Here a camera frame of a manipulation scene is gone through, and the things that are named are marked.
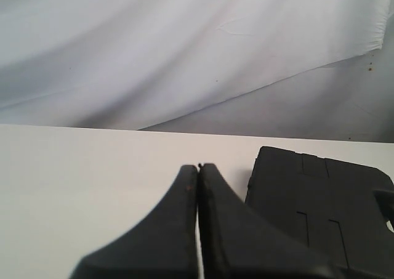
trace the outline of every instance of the white table surface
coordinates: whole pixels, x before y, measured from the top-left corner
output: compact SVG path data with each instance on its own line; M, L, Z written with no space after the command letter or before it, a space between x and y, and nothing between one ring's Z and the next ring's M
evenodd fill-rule
M394 179L394 144L0 125L1 278L67 278L140 221L182 164L215 163L244 198L263 145Z

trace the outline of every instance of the white fabric backdrop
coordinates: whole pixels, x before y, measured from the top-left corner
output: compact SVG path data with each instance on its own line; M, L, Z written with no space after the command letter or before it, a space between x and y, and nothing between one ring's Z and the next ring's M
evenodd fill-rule
M161 123L380 49L390 1L0 0L0 123Z

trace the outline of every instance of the wrinkled white cloth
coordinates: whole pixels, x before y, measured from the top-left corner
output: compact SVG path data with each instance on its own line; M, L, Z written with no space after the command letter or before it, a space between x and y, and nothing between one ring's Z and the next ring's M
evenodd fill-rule
M140 129L382 47L391 0L0 0L0 123Z

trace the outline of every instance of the black rubber part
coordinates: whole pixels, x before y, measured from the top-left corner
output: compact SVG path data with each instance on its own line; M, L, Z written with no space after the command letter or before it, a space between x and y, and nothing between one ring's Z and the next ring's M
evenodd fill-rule
M159 204L132 230L84 257L72 279L197 279L197 169L182 166Z
M198 217L205 279L342 276L326 257L248 208L214 164L200 169Z
M348 278L394 278L394 185L382 171L262 147L246 204Z

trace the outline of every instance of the black foam piece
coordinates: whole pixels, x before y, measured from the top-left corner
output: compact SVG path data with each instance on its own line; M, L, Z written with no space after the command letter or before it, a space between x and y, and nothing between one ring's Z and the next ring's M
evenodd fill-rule
M262 147L246 204L349 278L394 278L394 185L376 168Z
M342 276L326 257L248 208L214 164L200 169L198 218L205 279Z
M182 166L159 204L132 230L84 257L72 279L198 278L194 166Z

